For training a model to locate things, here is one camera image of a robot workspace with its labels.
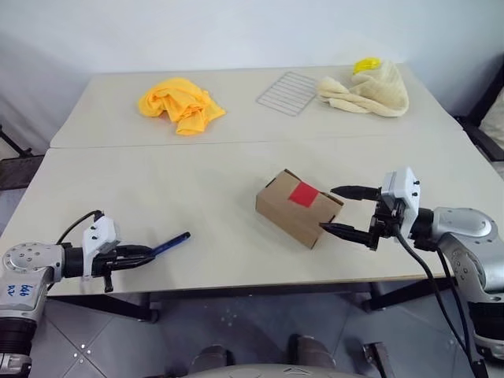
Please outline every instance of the yellow object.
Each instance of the yellow object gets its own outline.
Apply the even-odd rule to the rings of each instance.
[[[354,75],[360,71],[365,71],[366,69],[375,69],[380,67],[381,61],[378,57],[367,57],[355,63]]]
[[[166,110],[171,122],[177,123],[178,135],[200,134],[211,120],[226,114],[207,91],[183,77],[174,77],[149,89],[139,100],[139,110],[148,117],[158,117]]]

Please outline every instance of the beige towel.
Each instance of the beige towel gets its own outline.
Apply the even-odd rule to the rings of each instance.
[[[340,82],[325,77],[318,85],[319,98],[333,108],[383,117],[399,117],[410,106],[401,74],[391,61],[354,74],[352,82],[355,86],[346,89]]]

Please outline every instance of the cardboard box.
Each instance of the cardboard box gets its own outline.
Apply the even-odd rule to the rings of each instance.
[[[343,202],[303,183],[283,170],[259,192],[255,209],[310,249],[324,231],[320,222],[330,222]]]

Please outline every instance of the white wall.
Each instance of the white wall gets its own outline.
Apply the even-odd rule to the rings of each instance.
[[[1,0],[0,117],[44,150],[95,72],[369,55],[409,62],[449,112],[465,113],[496,70],[503,25],[503,0]]]

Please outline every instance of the blue pen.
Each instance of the blue pen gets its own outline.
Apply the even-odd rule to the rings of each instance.
[[[165,252],[166,250],[169,250],[173,246],[179,245],[182,242],[185,242],[187,239],[191,237],[190,232],[185,232],[183,234],[180,234],[176,236],[175,238],[169,240],[166,243],[162,243],[160,246],[157,246],[156,248],[152,249],[150,252],[150,256],[158,256],[160,253]]]

